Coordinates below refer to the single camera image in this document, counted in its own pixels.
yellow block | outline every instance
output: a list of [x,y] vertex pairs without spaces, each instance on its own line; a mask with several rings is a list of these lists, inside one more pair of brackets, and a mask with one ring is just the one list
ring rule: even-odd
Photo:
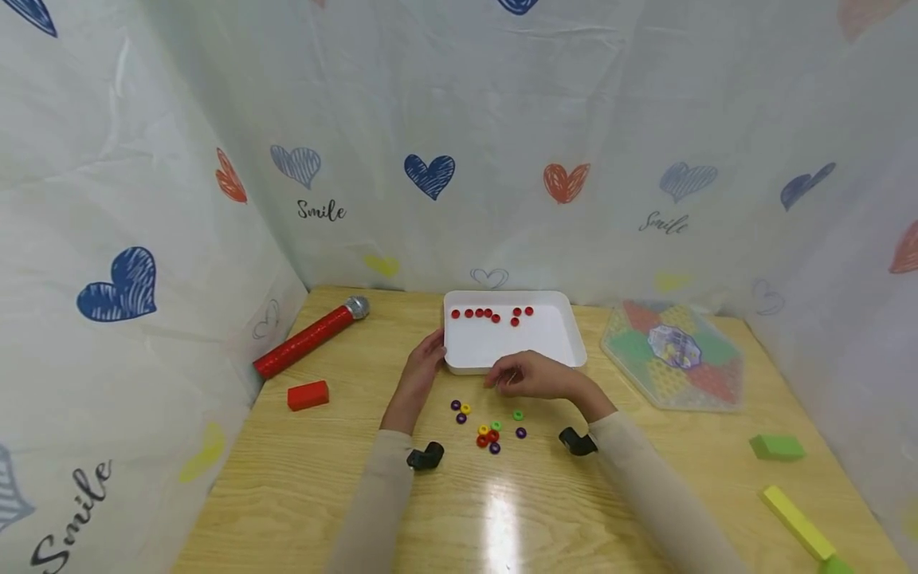
[[835,553],[832,543],[826,540],[823,533],[816,529],[781,489],[770,486],[762,490],[759,496],[812,557],[817,560],[827,560]]

blue heart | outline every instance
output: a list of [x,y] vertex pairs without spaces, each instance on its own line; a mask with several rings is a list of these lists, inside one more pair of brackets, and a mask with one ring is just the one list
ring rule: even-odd
[[20,16],[32,23],[45,34],[57,38],[57,29],[51,21],[51,14],[41,0],[3,0],[6,5],[16,10]]
[[472,269],[469,275],[482,287],[489,289],[500,288],[501,285],[507,283],[507,279],[510,279],[510,274],[507,273],[506,269],[495,269],[490,273],[484,269]]
[[271,146],[271,159],[281,173],[290,179],[296,179],[303,186],[312,190],[312,178],[319,172],[322,159],[319,153],[310,148],[296,148],[291,152],[282,146]]
[[713,165],[696,165],[689,169],[685,162],[673,163],[660,178],[660,189],[678,203],[689,194],[709,186],[716,177],[717,168]]
[[441,155],[433,160],[430,167],[413,153],[405,158],[405,174],[434,201],[453,179],[455,171],[456,162],[448,155]]
[[810,174],[798,175],[790,180],[784,189],[781,190],[781,204],[785,211],[790,211],[790,206],[797,203],[797,200],[803,197],[806,192],[810,191],[835,169],[835,162],[828,163],[823,169],[816,172],[816,175]]
[[516,16],[522,16],[529,12],[529,9],[535,6],[539,0],[498,0],[501,6],[507,8],[507,11]]
[[137,319],[156,311],[156,262],[143,247],[129,247],[112,262],[111,283],[90,283],[76,296],[76,308],[90,321]]
[[0,445],[0,532],[34,511],[35,508],[19,493],[13,474],[13,457],[5,446]]

yellow heart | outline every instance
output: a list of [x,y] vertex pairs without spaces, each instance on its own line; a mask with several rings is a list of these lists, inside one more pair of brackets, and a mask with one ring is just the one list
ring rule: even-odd
[[657,273],[654,278],[654,287],[660,293],[677,291],[691,283],[695,277],[678,273]]
[[219,424],[209,422],[204,429],[201,451],[185,462],[182,471],[178,473],[178,481],[191,482],[210,470],[219,462],[226,446],[227,437],[223,434],[223,429]]
[[375,255],[367,255],[364,257],[364,263],[366,263],[366,266],[370,269],[386,277],[391,277],[398,273],[398,259],[395,257],[383,259]]

wooden block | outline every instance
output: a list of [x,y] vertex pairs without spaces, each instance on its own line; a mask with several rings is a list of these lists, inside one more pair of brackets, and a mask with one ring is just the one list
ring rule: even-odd
[[759,434],[749,439],[756,456],[762,460],[799,460],[806,456],[803,445],[796,436],[777,434]]
[[785,527],[817,560],[827,560],[835,553],[835,548],[826,540],[823,533],[816,529],[803,515],[803,512],[776,486],[770,486],[759,493],[762,502],[784,523]]
[[318,407],[329,401],[329,386],[324,380],[287,389],[287,406],[291,411]]
[[819,567],[819,574],[855,574],[855,572],[836,554],[822,563]]

red block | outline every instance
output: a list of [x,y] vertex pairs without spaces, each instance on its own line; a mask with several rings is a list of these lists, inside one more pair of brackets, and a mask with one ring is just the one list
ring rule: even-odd
[[323,380],[287,389],[287,406],[291,411],[318,407],[328,401],[329,386]]

